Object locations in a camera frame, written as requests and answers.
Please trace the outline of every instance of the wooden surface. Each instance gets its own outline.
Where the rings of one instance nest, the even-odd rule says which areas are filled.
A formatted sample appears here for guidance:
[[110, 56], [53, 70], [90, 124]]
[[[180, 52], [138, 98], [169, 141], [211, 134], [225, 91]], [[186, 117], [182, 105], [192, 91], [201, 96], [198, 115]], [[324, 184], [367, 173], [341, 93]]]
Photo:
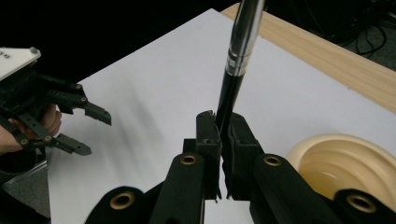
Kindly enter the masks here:
[[[234, 20], [239, 4], [221, 11]], [[259, 35], [396, 113], [396, 72], [263, 12]]]

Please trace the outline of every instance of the gripper jaw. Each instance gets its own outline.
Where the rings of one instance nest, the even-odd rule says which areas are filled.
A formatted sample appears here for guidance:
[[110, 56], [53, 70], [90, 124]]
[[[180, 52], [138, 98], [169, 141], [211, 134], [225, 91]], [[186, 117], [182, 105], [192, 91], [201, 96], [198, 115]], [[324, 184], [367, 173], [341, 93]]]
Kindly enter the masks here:
[[103, 123], [111, 125], [111, 116], [102, 107], [91, 103], [87, 103], [84, 106], [84, 110], [86, 116], [91, 117], [93, 119], [99, 119]]
[[[0, 69], [0, 125], [8, 130], [25, 150], [57, 147], [68, 153], [90, 155], [90, 147], [62, 133], [52, 136], [38, 122], [47, 105], [55, 104], [62, 113], [73, 114], [73, 109], [85, 110], [85, 115], [111, 125], [111, 116], [102, 107], [88, 101], [82, 85], [56, 77], [38, 74], [33, 65], [40, 56], [37, 49], [6, 50], [7, 71]], [[25, 56], [23, 63], [18, 57]], [[36, 135], [30, 139], [9, 121], [16, 119]]]

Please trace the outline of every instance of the person's hand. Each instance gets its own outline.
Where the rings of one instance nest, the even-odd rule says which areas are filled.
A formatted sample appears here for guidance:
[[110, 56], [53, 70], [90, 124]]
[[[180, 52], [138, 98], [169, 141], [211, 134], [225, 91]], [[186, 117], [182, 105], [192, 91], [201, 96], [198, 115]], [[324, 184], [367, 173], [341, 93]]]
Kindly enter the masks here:
[[[45, 108], [40, 124], [53, 136], [59, 132], [61, 128], [61, 117], [62, 113], [56, 110], [56, 105], [48, 105]], [[10, 122], [16, 125], [21, 132], [30, 139], [37, 138], [37, 135], [20, 121], [11, 119]], [[14, 136], [0, 125], [0, 155], [7, 152], [19, 151], [21, 149], [21, 145], [17, 143]]]

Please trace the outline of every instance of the pen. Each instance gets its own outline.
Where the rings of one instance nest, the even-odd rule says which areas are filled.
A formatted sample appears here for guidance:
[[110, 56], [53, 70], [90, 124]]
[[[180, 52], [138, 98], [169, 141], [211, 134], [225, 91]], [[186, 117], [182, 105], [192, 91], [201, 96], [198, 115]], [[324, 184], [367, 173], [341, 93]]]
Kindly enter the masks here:
[[243, 0], [238, 8], [215, 118], [220, 136], [227, 133], [236, 96], [257, 39], [263, 7], [264, 0]]

